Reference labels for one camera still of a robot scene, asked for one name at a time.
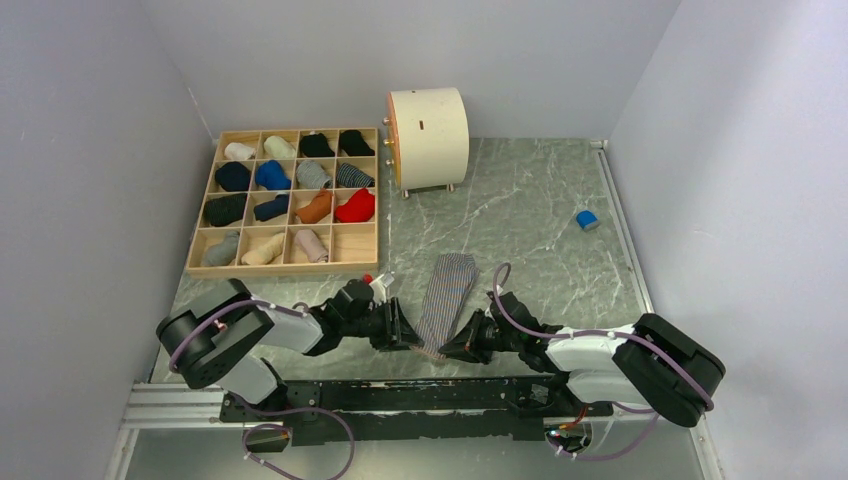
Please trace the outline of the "grey striped underwear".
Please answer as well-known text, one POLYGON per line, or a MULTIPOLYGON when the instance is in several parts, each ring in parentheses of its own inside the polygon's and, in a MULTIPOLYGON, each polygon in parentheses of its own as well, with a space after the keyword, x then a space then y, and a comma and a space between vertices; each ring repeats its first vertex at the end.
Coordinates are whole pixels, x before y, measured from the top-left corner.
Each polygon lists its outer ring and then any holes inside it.
POLYGON ((438 257, 415 330, 422 344, 413 350, 433 357, 456 332, 465 301, 480 274, 472 254, 447 253, 438 257))

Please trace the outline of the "pink beige underwear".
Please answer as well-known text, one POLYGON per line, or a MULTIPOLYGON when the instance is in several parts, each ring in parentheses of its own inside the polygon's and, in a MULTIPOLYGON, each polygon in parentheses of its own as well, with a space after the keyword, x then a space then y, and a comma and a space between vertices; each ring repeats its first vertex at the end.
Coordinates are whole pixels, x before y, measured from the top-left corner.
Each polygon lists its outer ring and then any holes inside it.
POLYGON ((329 251, 318 235, 311 229, 298 230, 294 237, 297 247, 310 263, 328 263, 329 251))

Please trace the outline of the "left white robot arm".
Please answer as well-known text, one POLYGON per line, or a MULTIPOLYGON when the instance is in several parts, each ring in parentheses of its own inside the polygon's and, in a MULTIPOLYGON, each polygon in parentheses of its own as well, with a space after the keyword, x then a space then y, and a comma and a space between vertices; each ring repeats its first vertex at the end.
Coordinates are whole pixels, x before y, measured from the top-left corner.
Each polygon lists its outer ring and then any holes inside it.
POLYGON ((316 306, 285 307, 253 295, 228 279, 157 325, 168 367, 192 389, 217 385, 246 403, 259 419, 272 420, 291 406, 288 387, 258 345, 308 357, 323 355, 345 338, 365 338, 380 352, 408 350, 422 340, 397 298, 378 281, 348 281, 316 306))

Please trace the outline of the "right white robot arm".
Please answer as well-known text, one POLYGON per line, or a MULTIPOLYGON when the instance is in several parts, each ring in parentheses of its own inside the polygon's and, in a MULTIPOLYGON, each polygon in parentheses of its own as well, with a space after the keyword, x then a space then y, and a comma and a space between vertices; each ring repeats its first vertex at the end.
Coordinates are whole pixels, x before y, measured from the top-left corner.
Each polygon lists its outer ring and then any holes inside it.
POLYGON ((564 415, 588 404, 619 403, 694 427, 714 407, 724 364, 658 314, 644 313, 622 327, 574 329, 540 322, 511 292, 490 300, 440 354, 487 364, 496 352, 512 352, 550 375, 551 405, 564 415))

